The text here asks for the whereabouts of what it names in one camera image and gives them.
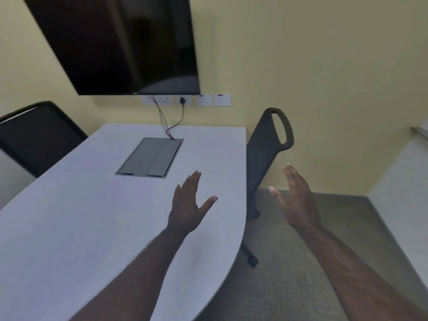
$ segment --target gray cable access panel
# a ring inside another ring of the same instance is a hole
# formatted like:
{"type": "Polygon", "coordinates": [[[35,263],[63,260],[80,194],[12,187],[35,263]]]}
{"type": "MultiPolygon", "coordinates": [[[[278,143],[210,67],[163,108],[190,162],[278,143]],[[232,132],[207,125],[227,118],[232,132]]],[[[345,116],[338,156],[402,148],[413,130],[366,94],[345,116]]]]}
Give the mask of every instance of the gray cable access panel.
{"type": "Polygon", "coordinates": [[[145,137],[116,175],[166,178],[183,139],[145,137]]]}

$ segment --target flat screen tv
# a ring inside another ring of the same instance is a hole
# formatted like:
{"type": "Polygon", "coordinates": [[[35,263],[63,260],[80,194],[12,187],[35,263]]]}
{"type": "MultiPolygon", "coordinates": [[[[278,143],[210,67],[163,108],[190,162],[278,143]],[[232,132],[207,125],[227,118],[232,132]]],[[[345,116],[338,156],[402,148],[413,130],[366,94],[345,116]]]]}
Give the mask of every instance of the flat screen tv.
{"type": "Polygon", "coordinates": [[[78,94],[200,93],[189,0],[24,1],[78,94]]]}

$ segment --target white table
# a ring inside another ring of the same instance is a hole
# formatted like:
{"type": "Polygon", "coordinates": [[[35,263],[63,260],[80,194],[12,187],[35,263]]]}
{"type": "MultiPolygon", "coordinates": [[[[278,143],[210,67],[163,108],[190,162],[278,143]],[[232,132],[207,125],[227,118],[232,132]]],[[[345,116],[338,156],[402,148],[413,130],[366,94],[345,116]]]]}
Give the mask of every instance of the white table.
{"type": "Polygon", "coordinates": [[[246,220],[245,128],[178,126],[165,179],[115,175],[160,125],[105,124],[0,211],[0,320],[67,321],[167,225],[175,186],[202,172],[219,200],[177,252],[152,321],[191,321],[229,273],[246,220]]]}

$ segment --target electrical socket plate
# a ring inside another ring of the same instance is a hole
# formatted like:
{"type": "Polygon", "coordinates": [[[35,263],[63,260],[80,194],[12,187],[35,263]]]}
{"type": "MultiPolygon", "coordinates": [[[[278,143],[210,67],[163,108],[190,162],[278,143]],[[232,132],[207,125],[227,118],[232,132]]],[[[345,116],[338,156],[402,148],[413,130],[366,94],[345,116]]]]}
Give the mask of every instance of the electrical socket plate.
{"type": "Polygon", "coordinates": [[[219,107],[230,107],[231,106],[231,98],[230,93],[224,93],[222,95],[214,96],[214,105],[219,107]]]}
{"type": "Polygon", "coordinates": [[[196,96],[196,102],[201,107],[211,107],[213,105],[213,95],[196,96]]]}
{"type": "Polygon", "coordinates": [[[174,106],[174,99],[170,95],[142,96],[142,101],[146,105],[155,105],[152,97],[156,99],[159,106],[174,106]]]}
{"type": "Polygon", "coordinates": [[[179,106],[181,106],[181,103],[180,103],[181,97],[183,97],[185,99],[185,101],[186,101],[185,102],[185,107],[189,107],[189,106],[192,105],[192,99],[193,99],[192,95],[181,95],[181,96],[175,96],[175,100],[177,101],[177,104],[179,106]]]}

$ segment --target conference table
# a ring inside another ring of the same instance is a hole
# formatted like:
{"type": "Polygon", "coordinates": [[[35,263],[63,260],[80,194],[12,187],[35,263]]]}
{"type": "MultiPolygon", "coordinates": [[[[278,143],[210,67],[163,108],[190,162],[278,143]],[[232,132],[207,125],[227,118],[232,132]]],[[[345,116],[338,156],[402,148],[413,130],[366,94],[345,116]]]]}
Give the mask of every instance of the conference table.
{"type": "Polygon", "coordinates": [[[160,125],[107,123],[0,211],[0,320],[67,321],[167,225],[176,185],[218,201],[179,248],[152,321],[191,321],[227,277],[246,220],[246,130],[177,126],[166,178],[115,175],[160,125]]]}

